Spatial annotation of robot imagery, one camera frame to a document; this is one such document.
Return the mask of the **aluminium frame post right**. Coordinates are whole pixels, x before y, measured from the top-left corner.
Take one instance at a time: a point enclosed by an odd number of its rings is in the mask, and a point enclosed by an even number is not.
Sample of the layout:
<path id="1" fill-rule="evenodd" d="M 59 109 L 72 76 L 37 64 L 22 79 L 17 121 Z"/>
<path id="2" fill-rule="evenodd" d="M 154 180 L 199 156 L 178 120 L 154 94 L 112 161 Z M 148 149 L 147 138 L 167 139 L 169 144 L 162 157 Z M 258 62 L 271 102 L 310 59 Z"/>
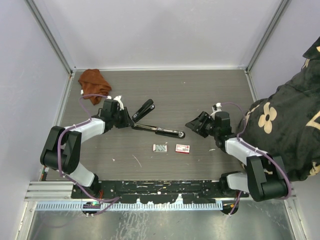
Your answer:
<path id="1" fill-rule="evenodd" d="M 265 31 L 263 32 L 263 35 L 255 48 L 253 55 L 245 69 L 245 72 L 249 74 L 251 70 L 253 69 L 256 61 L 258 60 L 260 54 L 262 53 L 263 49 L 265 48 L 268 40 L 270 39 L 271 35 L 273 34 L 274 30 L 276 29 L 282 15 L 286 11 L 287 7 L 291 3 L 291 0 L 281 0 L 279 2 L 279 5 L 277 6 L 275 12 L 272 15 L 272 18 L 270 19 L 270 22 L 268 23 Z"/>

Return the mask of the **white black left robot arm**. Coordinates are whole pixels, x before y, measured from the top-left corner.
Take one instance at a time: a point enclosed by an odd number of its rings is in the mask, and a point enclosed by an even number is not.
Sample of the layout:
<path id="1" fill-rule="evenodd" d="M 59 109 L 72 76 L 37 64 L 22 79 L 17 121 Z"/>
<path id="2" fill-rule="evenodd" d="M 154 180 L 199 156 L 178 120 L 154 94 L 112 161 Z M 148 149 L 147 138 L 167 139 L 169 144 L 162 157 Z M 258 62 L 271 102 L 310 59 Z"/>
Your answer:
<path id="1" fill-rule="evenodd" d="M 95 198 L 100 193 L 99 178 L 80 163 L 82 143 L 114 127 L 122 129 L 133 124 L 122 97 L 108 97 L 102 110 L 87 121 L 68 127 L 52 127 L 40 155 L 40 163 L 71 178 L 82 186 L 82 192 L 88 198 Z"/>

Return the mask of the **black floral fleece garment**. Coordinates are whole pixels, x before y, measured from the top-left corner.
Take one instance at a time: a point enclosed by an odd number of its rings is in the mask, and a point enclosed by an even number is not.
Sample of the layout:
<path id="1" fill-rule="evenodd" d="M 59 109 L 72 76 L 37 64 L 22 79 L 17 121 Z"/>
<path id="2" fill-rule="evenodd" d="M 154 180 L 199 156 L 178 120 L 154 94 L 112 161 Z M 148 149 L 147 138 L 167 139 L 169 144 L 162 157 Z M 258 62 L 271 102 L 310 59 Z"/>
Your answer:
<path id="1" fill-rule="evenodd" d="M 280 155 L 290 181 L 320 171 L 320 41 L 303 54 L 304 65 L 268 98 L 255 101 L 236 132 L 248 144 Z"/>

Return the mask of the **red white staple box sleeve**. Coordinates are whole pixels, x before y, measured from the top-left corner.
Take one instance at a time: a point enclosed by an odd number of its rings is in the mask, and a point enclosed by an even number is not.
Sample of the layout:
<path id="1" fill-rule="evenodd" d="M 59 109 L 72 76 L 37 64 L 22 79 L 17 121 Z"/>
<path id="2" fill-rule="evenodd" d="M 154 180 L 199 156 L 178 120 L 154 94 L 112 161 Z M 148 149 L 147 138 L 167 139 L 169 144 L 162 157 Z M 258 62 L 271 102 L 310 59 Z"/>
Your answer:
<path id="1" fill-rule="evenodd" d="M 190 145 L 176 144 L 175 152 L 181 153 L 181 154 L 189 154 L 190 153 Z"/>

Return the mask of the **black stapler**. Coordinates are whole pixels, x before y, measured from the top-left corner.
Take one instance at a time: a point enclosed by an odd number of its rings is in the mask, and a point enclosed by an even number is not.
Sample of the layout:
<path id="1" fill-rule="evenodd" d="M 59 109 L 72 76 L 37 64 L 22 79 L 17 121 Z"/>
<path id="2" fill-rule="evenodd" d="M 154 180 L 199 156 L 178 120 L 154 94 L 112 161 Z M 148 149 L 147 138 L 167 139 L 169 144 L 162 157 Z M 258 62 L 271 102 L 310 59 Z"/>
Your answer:
<path id="1" fill-rule="evenodd" d="M 154 132 L 156 135 L 170 137 L 170 138 L 184 139 L 186 137 L 185 132 L 183 132 L 182 130 L 169 129 L 169 128 L 144 125 L 144 124 L 138 124 L 138 123 L 135 123 L 132 126 L 132 128 L 134 130 Z"/>
<path id="2" fill-rule="evenodd" d="M 132 116 L 132 121 L 137 123 L 143 117 L 145 117 L 148 113 L 155 109 L 154 101 L 152 99 L 148 99 Z"/>

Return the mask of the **aluminium frame post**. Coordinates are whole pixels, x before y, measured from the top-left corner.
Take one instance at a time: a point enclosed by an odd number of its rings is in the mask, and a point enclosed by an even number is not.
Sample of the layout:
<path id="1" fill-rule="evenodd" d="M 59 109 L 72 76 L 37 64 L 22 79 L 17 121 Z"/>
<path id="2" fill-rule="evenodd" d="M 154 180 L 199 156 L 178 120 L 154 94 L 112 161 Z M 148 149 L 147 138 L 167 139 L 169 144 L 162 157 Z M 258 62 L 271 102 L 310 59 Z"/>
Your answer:
<path id="1" fill-rule="evenodd" d="M 268 40 L 270 39 L 271 35 L 273 34 L 274 30 L 276 29 L 282 15 L 286 11 L 287 7 L 291 3 L 291 0 L 281 0 L 279 2 L 279 5 L 277 6 L 275 12 L 272 15 L 272 18 L 270 19 L 270 22 L 268 23 L 265 31 L 263 32 L 263 35 L 255 48 L 253 55 L 245 69 L 245 72 L 249 74 L 251 70 L 253 69 L 256 61 L 258 60 L 260 54 L 262 53 L 263 49 L 265 48 Z"/>
<path id="2" fill-rule="evenodd" d="M 70 67 L 62 49 L 59 47 L 58 42 L 56 41 L 52 31 L 50 30 L 48 24 L 46 23 L 45 18 L 41 14 L 39 8 L 37 7 L 34 0 L 25 0 L 24 1 L 28 6 L 30 12 L 34 16 L 36 22 L 38 23 L 40 29 L 44 33 L 45 37 L 47 38 L 49 44 L 51 45 L 53 51 L 55 52 L 56 56 L 62 63 L 64 69 L 67 71 L 69 75 L 74 73 L 74 69 Z"/>

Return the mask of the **aluminium front rail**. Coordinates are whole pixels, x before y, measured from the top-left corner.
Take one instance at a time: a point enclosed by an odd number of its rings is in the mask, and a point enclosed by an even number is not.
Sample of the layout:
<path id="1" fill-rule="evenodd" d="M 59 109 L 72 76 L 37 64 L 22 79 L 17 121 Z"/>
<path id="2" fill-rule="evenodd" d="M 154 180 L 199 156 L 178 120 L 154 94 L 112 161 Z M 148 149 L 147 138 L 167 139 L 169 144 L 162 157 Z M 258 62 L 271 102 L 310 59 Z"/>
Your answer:
<path id="1" fill-rule="evenodd" d="M 73 187 L 71 181 L 31 181 L 24 200 L 26 202 L 70 200 Z"/>

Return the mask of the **orange-brown cloth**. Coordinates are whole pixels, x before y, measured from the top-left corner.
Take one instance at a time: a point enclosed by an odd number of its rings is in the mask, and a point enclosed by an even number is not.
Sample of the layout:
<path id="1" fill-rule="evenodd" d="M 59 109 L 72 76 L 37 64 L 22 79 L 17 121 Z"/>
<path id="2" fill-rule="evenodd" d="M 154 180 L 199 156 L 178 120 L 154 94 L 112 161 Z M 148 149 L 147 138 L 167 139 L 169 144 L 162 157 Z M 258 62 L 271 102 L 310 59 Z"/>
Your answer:
<path id="1" fill-rule="evenodd" d="M 111 85 L 105 80 L 98 69 L 85 70 L 78 79 L 83 95 L 90 95 L 85 97 L 89 99 L 93 105 L 101 102 L 102 97 L 96 95 L 108 96 L 112 90 Z"/>

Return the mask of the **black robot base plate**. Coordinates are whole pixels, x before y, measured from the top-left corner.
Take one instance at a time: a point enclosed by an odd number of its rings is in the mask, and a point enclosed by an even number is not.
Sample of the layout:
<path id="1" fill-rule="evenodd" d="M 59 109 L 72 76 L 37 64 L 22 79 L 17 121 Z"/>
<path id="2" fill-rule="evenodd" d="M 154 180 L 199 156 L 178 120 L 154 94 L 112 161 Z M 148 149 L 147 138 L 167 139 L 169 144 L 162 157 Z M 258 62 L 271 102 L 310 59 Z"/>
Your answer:
<path id="1" fill-rule="evenodd" d="M 183 204 L 215 203 L 218 199 L 235 199 L 238 190 L 222 190 L 222 185 L 214 180 L 103 180 L 99 189 L 86 190 L 101 199 L 119 197 L 122 204 L 173 204 L 182 197 Z"/>

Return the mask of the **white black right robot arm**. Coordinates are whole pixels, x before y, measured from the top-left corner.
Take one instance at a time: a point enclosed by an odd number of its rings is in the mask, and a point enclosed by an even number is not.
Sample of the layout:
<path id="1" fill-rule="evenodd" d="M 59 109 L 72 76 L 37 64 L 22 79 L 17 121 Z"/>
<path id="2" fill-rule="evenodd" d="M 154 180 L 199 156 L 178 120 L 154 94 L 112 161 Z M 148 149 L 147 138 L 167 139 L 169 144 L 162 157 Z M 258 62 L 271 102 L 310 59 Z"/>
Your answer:
<path id="1" fill-rule="evenodd" d="M 245 173 L 221 175 L 219 191 L 223 196 L 231 197 L 237 190 L 250 194 L 256 202 L 291 196 L 292 187 L 282 157 L 271 156 L 234 134 L 228 112 L 216 111 L 210 115 L 203 111 L 185 126 L 203 138 L 214 137 L 220 150 L 244 164 Z"/>

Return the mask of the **aluminium frame post left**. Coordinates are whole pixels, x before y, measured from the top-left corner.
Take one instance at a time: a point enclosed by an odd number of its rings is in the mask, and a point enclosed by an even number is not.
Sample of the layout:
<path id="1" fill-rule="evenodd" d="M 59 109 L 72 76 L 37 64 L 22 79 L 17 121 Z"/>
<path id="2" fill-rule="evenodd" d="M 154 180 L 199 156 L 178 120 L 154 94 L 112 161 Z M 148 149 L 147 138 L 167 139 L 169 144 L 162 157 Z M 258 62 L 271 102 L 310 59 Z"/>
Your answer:
<path id="1" fill-rule="evenodd" d="M 49 44 L 51 45 L 53 51 L 55 52 L 56 56 L 62 63 L 64 69 L 67 71 L 69 75 L 74 73 L 74 69 L 70 67 L 62 49 L 59 47 L 58 42 L 56 41 L 52 31 L 50 30 L 48 24 L 46 23 L 45 18 L 41 14 L 39 8 L 37 7 L 34 0 L 25 0 L 24 1 L 28 6 L 30 12 L 34 16 L 36 22 L 38 23 L 40 29 L 44 33 L 45 37 L 47 38 Z"/>

